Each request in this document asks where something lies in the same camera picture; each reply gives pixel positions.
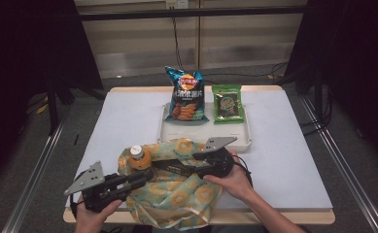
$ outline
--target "snack package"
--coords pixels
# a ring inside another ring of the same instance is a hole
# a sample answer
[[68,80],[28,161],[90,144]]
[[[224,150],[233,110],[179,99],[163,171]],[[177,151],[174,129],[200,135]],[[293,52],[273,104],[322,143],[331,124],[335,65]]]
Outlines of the snack package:
[[241,85],[217,84],[212,86],[212,91],[215,124],[243,123],[244,110],[241,104]]
[[165,67],[174,85],[169,115],[165,120],[209,120],[204,115],[204,80],[199,72],[193,76],[184,71]]

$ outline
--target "black cable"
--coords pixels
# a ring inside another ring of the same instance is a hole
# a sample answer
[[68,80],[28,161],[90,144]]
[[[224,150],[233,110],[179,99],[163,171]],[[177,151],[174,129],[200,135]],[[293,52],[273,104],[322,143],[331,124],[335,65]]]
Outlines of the black cable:
[[111,231],[109,231],[108,233],[121,233],[122,232],[122,227],[121,226],[118,226],[118,227],[115,227],[113,228]]
[[46,106],[46,105],[48,105],[48,104],[49,104],[49,101],[47,100],[47,101],[45,101],[40,107],[35,108],[34,110],[30,111],[30,112],[28,113],[28,115],[30,115],[30,114],[32,114],[32,113],[38,111],[39,109],[43,108],[44,106]]
[[180,70],[185,71],[185,68],[183,67],[183,63],[182,63],[182,58],[180,57],[179,41],[177,39],[176,19],[174,17],[172,17],[172,19],[173,19],[173,28],[174,28],[174,41],[176,45],[177,64],[179,65]]
[[39,98],[38,100],[36,100],[36,101],[34,101],[33,103],[31,103],[30,105],[28,105],[27,108],[30,108],[30,107],[32,107],[32,106],[38,104],[40,101],[46,99],[46,97],[47,97],[47,94],[45,94],[44,96],[42,96],[42,97]]
[[301,76],[301,73],[306,71],[307,69],[310,68],[310,62],[311,62],[311,59],[309,59],[307,62],[303,62],[303,65],[301,65],[301,67],[298,67],[295,71],[293,71],[291,74],[287,74],[285,75],[282,79],[276,81],[274,84],[276,85],[283,85],[285,83],[291,83],[291,82],[294,82],[297,77],[300,77]]
[[[281,64],[287,64],[288,62],[282,62],[282,63],[278,63],[278,64],[275,64],[275,66],[278,66],[278,65],[281,65]],[[235,73],[211,73],[211,74],[202,74],[202,76],[227,76],[227,75],[230,75],[230,76],[244,76],[244,77],[262,77],[262,76],[268,76],[268,75],[271,75],[273,74],[274,72],[280,70],[283,66],[280,66],[276,69],[271,69],[271,71],[269,73],[265,73],[265,74],[259,74],[259,75],[246,75],[246,74],[235,74]]]
[[288,62],[283,62],[283,63],[279,63],[279,64],[276,64],[276,65],[274,65],[273,67],[271,67],[271,77],[272,77],[272,82],[271,82],[271,84],[275,84],[276,82],[275,82],[275,76],[274,76],[274,68],[276,67],[276,66],[278,66],[279,65],[279,68],[276,70],[276,71],[278,71],[279,69],[281,69],[283,66],[285,66],[286,64],[287,64]]
[[332,113],[332,109],[333,109],[332,105],[333,105],[332,93],[328,90],[327,91],[327,104],[326,104],[326,108],[325,108],[325,111],[324,111],[324,120],[325,120],[324,123],[322,125],[320,125],[320,127],[316,128],[313,131],[303,133],[304,136],[316,133],[319,130],[322,130],[322,129],[326,128],[330,124],[330,122],[331,122],[331,113]]
[[253,181],[252,181],[252,176],[251,176],[252,173],[249,171],[249,169],[247,167],[247,164],[244,161],[244,159],[241,158],[241,157],[239,157],[239,156],[237,156],[237,155],[232,155],[232,156],[233,157],[238,157],[244,163],[244,165],[241,164],[241,163],[238,163],[236,161],[227,161],[227,160],[224,160],[224,159],[221,159],[221,158],[207,159],[206,161],[207,162],[221,162],[223,164],[228,164],[228,162],[230,162],[233,165],[239,166],[241,169],[243,169],[244,173],[246,174],[247,180],[249,180],[250,185],[253,187]]
[[204,79],[203,79],[203,81],[207,82],[207,83],[212,83],[212,84],[219,84],[219,83],[216,83],[216,82],[213,82],[213,81],[209,81],[209,80],[204,80]]
[[318,120],[311,120],[311,121],[306,122],[306,123],[300,123],[299,125],[300,125],[300,128],[302,128],[302,127],[310,126],[310,125],[315,124],[315,123],[320,123],[320,122]]
[[[76,179],[74,179],[74,182],[84,173],[85,171],[82,171],[77,177]],[[83,201],[81,202],[75,202],[74,201],[74,193],[72,193],[70,195],[70,208],[71,208],[71,213],[73,213],[73,216],[75,219],[77,219],[77,207],[82,204],[83,202],[85,202],[86,199],[84,199]]]

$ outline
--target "floral cloth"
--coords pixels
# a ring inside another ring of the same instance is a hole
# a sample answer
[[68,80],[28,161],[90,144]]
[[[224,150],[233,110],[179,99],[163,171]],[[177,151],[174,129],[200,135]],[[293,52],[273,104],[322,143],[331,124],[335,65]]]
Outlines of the floral cloth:
[[[204,144],[189,139],[176,139],[167,143],[142,146],[152,156],[152,161],[179,159],[185,165],[200,166],[202,161],[192,158]],[[129,175],[130,148],[119,157],[119,173]],[[201,180],[196,174],[184,177],[155,168],[156,178],[131,192],[126,204],[134,219],[155,228],[175,227],[179,230],[207,225],[215,206],[216,197],[222,192],[218,185]]]

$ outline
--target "white tray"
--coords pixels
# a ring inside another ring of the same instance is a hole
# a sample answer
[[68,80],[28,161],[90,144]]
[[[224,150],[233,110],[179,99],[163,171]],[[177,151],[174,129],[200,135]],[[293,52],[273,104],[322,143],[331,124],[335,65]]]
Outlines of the white tray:
[[227,145],[228,149],[245,151],[252,143],[252,137],[247,120],[246,107],[244,108],[244,122],[233,124],[214,124],[214,105],[205,104],[205,115],[209,121],[165,121],[167,118],[170,103],[163,105],[163,115],[157,141],[165,143],[171,139],[188,138],[196,143],[206,143],[211,137],[237,137],[237,140]]

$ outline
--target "bottle cap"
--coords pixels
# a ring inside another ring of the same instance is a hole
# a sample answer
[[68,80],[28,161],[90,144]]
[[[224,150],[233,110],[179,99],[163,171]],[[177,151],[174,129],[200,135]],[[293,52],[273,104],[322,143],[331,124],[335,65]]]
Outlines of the bottle cap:
[[140,159],[144,155],[143,149],[138,145],[131,147],[130,152],[134,159]]

